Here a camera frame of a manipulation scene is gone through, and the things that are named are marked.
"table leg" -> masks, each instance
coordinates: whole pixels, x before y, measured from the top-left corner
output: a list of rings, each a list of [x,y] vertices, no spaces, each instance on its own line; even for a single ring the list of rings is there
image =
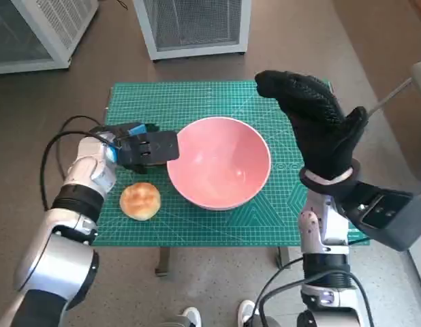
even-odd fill
[[[164,277],[168,275],[170,267],[170,247],[159,248],[159,263],[155,269],[155,274],[158,277]]]
[[[290,251],[288,247],[277,247],[276,265],[282,269],[290,261]]]

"pink bowl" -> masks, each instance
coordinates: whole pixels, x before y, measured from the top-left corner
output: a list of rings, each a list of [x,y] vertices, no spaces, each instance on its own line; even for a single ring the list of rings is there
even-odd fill
[[[168,162],[168,174],[177,191],[202,208],[236,208],[258,194],[270,176],[265,140],[242,121],[200,119],[177,138],[180,157]]]

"bowl rim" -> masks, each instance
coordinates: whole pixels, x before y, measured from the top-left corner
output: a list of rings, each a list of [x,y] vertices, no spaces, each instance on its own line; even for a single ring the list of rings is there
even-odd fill
[[[238,206],[242,206],[244,203],[247,203],[248,201],[250,201],[251,199],[253,199],[261,190],[262,190],[262,188],[264,188],[264,186],[265,186],[265,184],[266,184],[266,182],[268,181],[268,179],[269,179],[269,177],[270,177],[270,173],[271,173],[271,152],[270,152],[270,148],[268,147],[268,144],[266,143],[266,141],[265,141],[265,139],[262,137],[262,135],[260,135],[260,133],[254,128],[254,127],[252,127],[252,126],[250,126],[249,124],[247,124],[247,123],[245,123],[245,122],[243,122],[243,121],[240,121],[240,120],[238,120],[238,119],[235,119],[235,118],[232,118],[232,117],[227,117],[227,116],[210,116],[210,117],[205,117],[205,118],[201,118],[201,119],[198,119],[197,121],[193,121],[192,123],[190,123],[190,124],[188,124],[188,125],[186,125],[186,126],[184,126],[184,128],[182,128],[178,133],[177,133],[177,135],[179,135],[179,134],[181,134],[185,129],[187,129],[189,126],[191,126],[191,125],[194,125],[194,124],[196,124],[196,123],[199,123],[199,122],[201,122],[201,121],[206,121],[206,120],[209,120],[209,119],[226,119],[226,120],[229,120],[229,121],[236,121],[237,123],[241,123],[241,124],[243,124],[243,125],[245,125],[245,126],[247,126],[249,129],[251,129],[254,133],[256,133],[256,135],[258,135],[259,136],[259,138],[260,138],[260,140],[262,141],[262,143],[264,144],[264,146],[265,146],[265,149],[266,149],[266,152],[267,152],[267,154],[268,154],[268,168],[267,168],[267,171],[266,171],[266,177],[264,178],[264,181],[262,182],[262,184],[259,186],[259,187],[257,187],[257,189],[252,193],[252,195],[251,196],[249,196],[247,199],[244,199],[244,200],[242,200],[242,201],[238,201],[238,202],[235,202],[235,203],[233,203],[232,205],[230,205],[229,207],[222,207],[222,206],[210,206],[210,205],[208,205],[208,204],[205,204],[205,203],[198,203],[198,202],[196,202],[196,201],[193,201],[189,196],[186,196],[180,189],[178,189],[178,187],[177,187],[177,185],[172,181],[172,179],[171,179],[171,176],[170,176],[170,162],[171,161],[168,161],[167,162],[167,171],[168,171],[168,177],[170,178],[170,181],[171,181],[171,183],[172,183],[172,185],[174,186],[174,188],[186,199],[186,200],[188,200],[188,201],[190,201],[191,203],[194,203],[195,205],[197,205],[197,206],[200,206],[200,207],[202,207],[202,208],[206,208],[206,209],[209,209],[209,210],[215,210],[215,211],[220,211],[220,210],[230,210],[230,209],[233,209],[233,208],[237,208]]]

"metal mesh panel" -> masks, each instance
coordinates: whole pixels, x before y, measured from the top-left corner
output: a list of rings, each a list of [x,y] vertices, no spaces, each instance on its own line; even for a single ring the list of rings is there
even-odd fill
[[[90,0],[37,0],[63,45],[69,48],[91,9]]]
[[[48,0],[37,0],[36,1],[38,6],[40,7],[41,11],[47,18],[52,28],[56,31],[59,39],[61,39],[62,44],[69,48],[72,43],[72,39],[65,30],[64,26],[62,25],[61,21],[58,19],[56,12],[53,10],[52,6],[49,4]]]
[[[76,6],[80,17],[84,19],[87,16],[88,12],[85,6],[83,6],[82,0],[72,0],[71,2]]]
[[[74,39],[74,37],[77,34],[77,29],[72,23],[72,20],[71,20],[70,15],[68,14],[68,11],[65,9],[63,4],[59,0],[50,0],[50,2],[54,10],[56,11],[59,19],[61,20],[63,26],[67,30],[67,33],[69,34],[69,36],[71,36],[72,39]]]
[[[237,44],[242,0],[144,0],[160,50]]]
[[[73,5],[71,1],[64,1],[63,5],[67,8],[69,16],[73,20],[74,25],[77,29],[80,29],[82,26],[82,19],[80,19],[79,13],[77,12],[76,7]]]
[[[51,59],[10,0],[0,0],[0,63]]]

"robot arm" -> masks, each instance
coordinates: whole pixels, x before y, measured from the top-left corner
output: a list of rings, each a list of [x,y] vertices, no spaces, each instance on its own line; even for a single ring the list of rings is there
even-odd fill
[[[117,165],[143,171],[178,157],[173,131],[147,129],[141,123],[98,127],[94,132],[116,149],[96,138],[80,141],[77,158],[16,269],[18,294],[0,327],[60,326],[65,312],[84,300],[99,266],[91,244]]]
[[[305,278],[350,273],[349,220],[373,240],[408,249],[421,235],[421,201],[358,181],[352,153],[368,122],[366,110],[357,107],[345,117],[328,86],[312,76],[265,71],[255,79],[258,93],[275,98],[287,115],[304,159],[300,180],[308,194],[298,227]],[[363,326],[356,291],[344,273],[302,284],[307,310],[297,327]]]

